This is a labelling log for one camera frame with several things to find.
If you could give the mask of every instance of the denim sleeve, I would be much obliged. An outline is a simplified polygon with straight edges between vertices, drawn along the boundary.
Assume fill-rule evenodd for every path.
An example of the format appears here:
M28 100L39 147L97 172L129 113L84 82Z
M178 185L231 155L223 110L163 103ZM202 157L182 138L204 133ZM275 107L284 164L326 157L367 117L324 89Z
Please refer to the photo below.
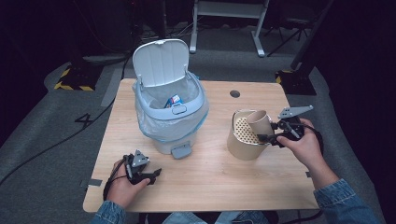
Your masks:
M344 179L316 189L314 195L328 223L379 223Z
M123 224L124 222L125 210L111 201L104 201L91 220L91 224Z

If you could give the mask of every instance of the cardboard cup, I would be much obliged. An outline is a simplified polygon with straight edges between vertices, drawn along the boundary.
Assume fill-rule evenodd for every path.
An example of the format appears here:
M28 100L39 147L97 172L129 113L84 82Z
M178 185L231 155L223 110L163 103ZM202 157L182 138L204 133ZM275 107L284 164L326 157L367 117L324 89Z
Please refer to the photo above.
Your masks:
M247 116L247 124L255 134L274 134L270 118L265 110L258 110Z

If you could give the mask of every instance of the person's left hand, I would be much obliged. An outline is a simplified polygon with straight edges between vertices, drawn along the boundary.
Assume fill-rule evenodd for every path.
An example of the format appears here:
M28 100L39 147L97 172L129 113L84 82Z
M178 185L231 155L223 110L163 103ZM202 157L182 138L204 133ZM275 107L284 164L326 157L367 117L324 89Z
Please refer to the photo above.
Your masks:
M113 170L117 167L117 165L120 162L121 161L117 161L116 163L114 163ZM149 178L147 178L140 181L136 185L131 184L131 182L129 182L128 178L126 177L126 170L123 164L121 165L120 169L116 172L113 179L114 181L111 184L106 199L108 201L118 204L124 209L131 204L137 193L140 192L140 190L142 190L143 188L145 188L150 182Z

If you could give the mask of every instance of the person's right hand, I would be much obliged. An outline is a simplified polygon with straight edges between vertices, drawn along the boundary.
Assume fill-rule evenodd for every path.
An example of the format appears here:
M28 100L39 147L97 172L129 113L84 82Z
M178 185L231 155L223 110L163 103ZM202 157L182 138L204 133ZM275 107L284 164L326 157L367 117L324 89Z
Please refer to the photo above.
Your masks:
M311 121L307 119L301 119L301 123L314 127ZM279 136L276 140L283 146L288 147L297 160L308 168L315 189L323 188L339 180L323 159L318 139L309 128L304 128L304 136L298 141L291 141L284 136Z
M314 125L308 119L300 119L300 121L314 128ZM288 147L294 156L308 169L312 168L317 162L324 162L320 153L318 139L315 133L308 128L304 128L304 136L298 141L289 140L284 136L279 136L276 140L283 146Z

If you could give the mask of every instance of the hand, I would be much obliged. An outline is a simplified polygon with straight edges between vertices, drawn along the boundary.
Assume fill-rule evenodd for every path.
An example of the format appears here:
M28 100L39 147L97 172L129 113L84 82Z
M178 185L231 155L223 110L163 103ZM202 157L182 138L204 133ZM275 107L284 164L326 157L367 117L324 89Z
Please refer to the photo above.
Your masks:
M302 124L314 128L311 121L307 119L300 119ZM318 162L324 162L320 152L320 146L315 133L304 128L304 136L299 141L291 141L287 137L279 136L276 139L280 144L288 147L294 154L294 156L308 169L316 165Z
M301 119L301 123L314 127L307 119ZM304 136L298 141L291 141L284 136L279 136L276 140L288 147L297 160L308 168L315 189L323 188L339 180L323 159L318 139L309 128L304 128Z
M121 161L117 161L114 163L113 170L120 162ZM114 181L111 184L110 190L108 191L107 199L125 209L131 204L137 193L148 185L149 181L149 178L147 178L140 181L136 185L132 185L126 177L125 166L121 165L120 169L114 175Z

